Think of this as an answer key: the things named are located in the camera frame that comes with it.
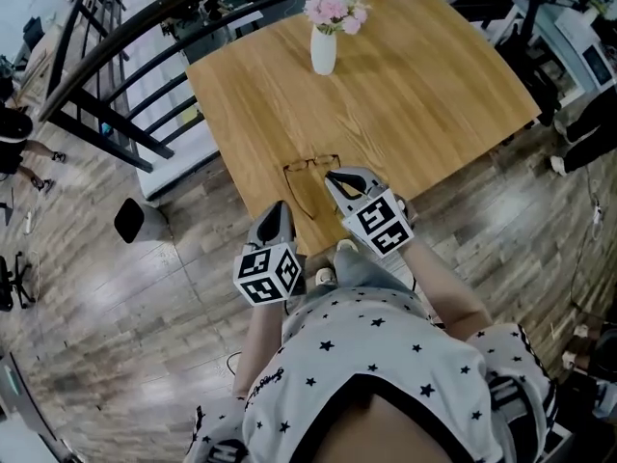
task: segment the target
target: person standing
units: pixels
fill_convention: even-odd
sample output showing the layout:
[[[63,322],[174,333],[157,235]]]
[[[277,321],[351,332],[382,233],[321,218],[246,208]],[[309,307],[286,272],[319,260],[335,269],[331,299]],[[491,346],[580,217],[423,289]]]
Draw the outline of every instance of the person standing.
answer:
[[[617,148],[617,131],[612,121],[616,108],[617,91],[611,87],[593,99],[578,120],[568,127],[558,120],[554,121],[557,133],[569,145],[576,143],[565,156],[550,157],[550,166],[556,173],[564,177]],[[596,131],[593,134],[577,143],[594,129]]]

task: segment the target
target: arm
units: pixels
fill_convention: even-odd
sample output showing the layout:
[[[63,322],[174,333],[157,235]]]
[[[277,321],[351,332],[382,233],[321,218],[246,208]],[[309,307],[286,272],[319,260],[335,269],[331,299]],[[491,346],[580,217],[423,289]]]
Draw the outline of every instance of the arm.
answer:
[[[249,389],[281,348],[282,303],[253,308],[249,333],[233,381],[233,395],[246,397]]]
[[[401,256],[451,337],[465,341],[493,324],[471,288],[418,237],[402,247]]]

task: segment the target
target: white vase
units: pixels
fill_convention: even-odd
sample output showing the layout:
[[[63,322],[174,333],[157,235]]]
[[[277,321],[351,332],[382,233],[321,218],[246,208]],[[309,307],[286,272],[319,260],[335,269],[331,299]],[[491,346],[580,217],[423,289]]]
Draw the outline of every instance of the white vase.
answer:
[[[336,62],[336,34],[325,35],[317,26],[312,26],[310,59],[315,72],[320,75],[331,74]]]

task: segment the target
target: white star-print shirt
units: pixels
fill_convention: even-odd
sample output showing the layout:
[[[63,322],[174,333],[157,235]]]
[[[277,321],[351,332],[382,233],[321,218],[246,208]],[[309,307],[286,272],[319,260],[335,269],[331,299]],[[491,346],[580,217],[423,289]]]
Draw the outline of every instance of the white star-print shirt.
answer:
[[[365,395],[396,406],[456,463],[533,463],[556,415],[554,384],[521,326],[455,340],[411,292],[336,289],[294,312],[282,341],[247,399],[198,408],[185,463],[310,461],[342,408]]]

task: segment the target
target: wall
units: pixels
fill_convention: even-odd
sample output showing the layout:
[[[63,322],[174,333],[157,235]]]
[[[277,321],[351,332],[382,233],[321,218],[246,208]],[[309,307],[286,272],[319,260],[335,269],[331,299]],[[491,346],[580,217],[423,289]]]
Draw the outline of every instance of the wall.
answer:
[[[0,422],[0,461],[2,463],[58,463],[39,435],[13,414]]]
[[[13,60],[23,43],[23,27],[30,17],[41,17],[44,21],[55,14],[60,22],[68,12],[67,0],[0,0],[0,55]]]

